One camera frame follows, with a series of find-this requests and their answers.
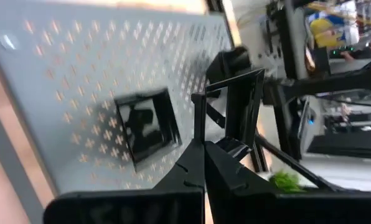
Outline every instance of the wooden floor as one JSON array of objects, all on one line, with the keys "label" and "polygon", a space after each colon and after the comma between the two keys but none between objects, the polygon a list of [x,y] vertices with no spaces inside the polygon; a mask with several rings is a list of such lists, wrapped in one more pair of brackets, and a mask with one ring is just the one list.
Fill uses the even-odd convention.
[{"label": "wooden floor", "polygon": [[[86,0],[73,0],[76,2],[84,2]],[[101,4],[102,1],[90,1],[91,4]],[[149,1],[133,1],[120,4],[117,1],[106,0],[106,4],[110,6],[117,5],[136,5],[138,7],[153,7],[156,9],[168,9],[175,11],[187,11],[189,13],[205,13],[205,5],[201,3],[200,0],[193,1],[170,1],[170,5],[167,4],[167,1],[162,0],[161,4],[157,4],[157,1],[154,1],[153,4]],[[228,16],[233,18],[231,3],[230,1],[225,2],[226,9],[228,10]],[[230,20],[230,25],[233,27],[233,34],[236,43],[240,42],[238,31],[236,30],[235,20]],[[21,128],[21,125],[14,113],[14,110],[10,104],[10,101],[5,94],[3,87],[0,82],[0,120],[3,123],[3,126],[6,129],[6,132],[14,145],[14,148],[29,176],[32,185],[35,188],[35,191],[42,203],[43,206],[46,206],[52,199],[53,195],[50,191],[47,181],[44,178],[40,166],[37,163],[37,160],[32,152],[31,146],[28,140],[25,137],[25,134]],[[247,167],[251,167],[250,158],[245,158],[243,163]],[[212,216],[210,214],[209,202],[206,199],[206,223],[213,223]],[[26,214],[18,200],[17,195],[14,192],[7,176],[5,175],[1,165],[0,165],[0,224],[10,223],[10,224],[25,224],[29,223]]]}]

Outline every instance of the black cable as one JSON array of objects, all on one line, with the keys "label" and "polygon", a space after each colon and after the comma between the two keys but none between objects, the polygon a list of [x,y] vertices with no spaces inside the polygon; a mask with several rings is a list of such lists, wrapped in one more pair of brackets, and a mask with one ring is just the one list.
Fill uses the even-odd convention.
[{"label": "black cable", "polygon": [[370,106],[371,107],[371,104],[369,104],[369,103],[355,103],[355,102],[348,102],[348,101],[344,101],[344,100],[327,99],[325,96],[316,96],[316,95],[313,95],[313,96],[316,97],[317,99],[323,99],[323,100],[328,100],[328,101],[335,101],[335,102],[338,102],[338,103],[345,103],[345,104],[348,104],[348,105]]}]

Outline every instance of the desk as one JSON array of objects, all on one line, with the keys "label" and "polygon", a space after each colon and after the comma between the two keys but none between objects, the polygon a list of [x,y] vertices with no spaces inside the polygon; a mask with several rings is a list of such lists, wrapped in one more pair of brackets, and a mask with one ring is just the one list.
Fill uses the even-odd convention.
[{"label": "desk", "polygon": [[[96,4],[97,2],[90,1],[90,4]],[[167,4],[167,2],[150,2],[150,1],[140,1],[140,2],[134,2],[134,1],[107,1],[106,3],[98,2],[99,4],[104,4],[112,7],[130,7],[130,6],[136,6],[136,7],[147,7],[147,8],[154,8],[157,10],[173,10],[173,11],[186,11],[189,13],[199,13],[203,14],[206,11],[206,8],[204,7],[204,4],[201,1],[187,1],[187,2],[180,2],[177,3],[171,3]],[[230,1],[225,3],[226,11],[228,11],[228,17],[230,18],[230,26],[232,27],[232,30],[234,30],[233,38],[235,40],[236,44],[240,43],[239,35],[237,34],[238,31],[236,29],[236,22],[235,17],[232,13],[232,6]],[[14,110],[10,104],[9,98],[5,94],[3,87],[0,83],[0,119],[9,135],[10,140],[12,141],[16,152],[18,153],[18,156],[25,167],[25,170],[27,172],[27,175],[29,176],[32,185],[35,188],[35,191],[38,194],[38,197],[43,205],[47,205],[49,201],[52,200],[53,194],[51,190],[48,187],[47,181],[43,175],[43,173],[40,170],[39,164],[37,162],[37,159],[35,155],[33,154],[31,150],[31,145],[27,141],[25,134],[21,128],[20,122],[18,121]],[[7,190],[2,188],[1,186],[8,186]],[[13,197],[7,197],[7,195],[12,195],[12,189],[9,187],[10,183],[9,181],[4,178],[4,173],[1,172],[0,169],[0,195],[2,195],[4,198],[0,198],[0,223],[27,223],[26,218],[23,216],[23,211],[21,210],[21,206],[18,206],[17,201],[15,199],[15,196]],[[17,215],[11,216],[13,220],[9,221],[7,220],[8,217],[5,216],[5,214],[10,211],[13,213],[13,211],[17,211]]]}]

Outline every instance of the green plant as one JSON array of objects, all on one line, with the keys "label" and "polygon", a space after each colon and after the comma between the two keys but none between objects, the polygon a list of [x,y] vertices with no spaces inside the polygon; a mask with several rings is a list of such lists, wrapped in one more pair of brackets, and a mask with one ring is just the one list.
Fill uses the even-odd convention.
[{"label": "green plant", "polygon": [[299,178],[296,174],[287,174],[283,171],[279,171],[272,175],[268,181],[275,184],[279,189],[285,192],[303,192],[299,186]]}]

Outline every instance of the perforated metal panel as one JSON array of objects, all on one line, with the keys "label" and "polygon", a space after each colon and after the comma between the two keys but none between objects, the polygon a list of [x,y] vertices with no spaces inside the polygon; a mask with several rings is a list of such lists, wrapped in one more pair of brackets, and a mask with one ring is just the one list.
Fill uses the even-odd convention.
[{"label": "perforated metal panel", "polygon": [[[153,187],[192,138],[190,94],[229,47],[219,16],[0,1],[0,75],[60,194]],[[135,171],[112,99],[162,87],[183,145]]]}]

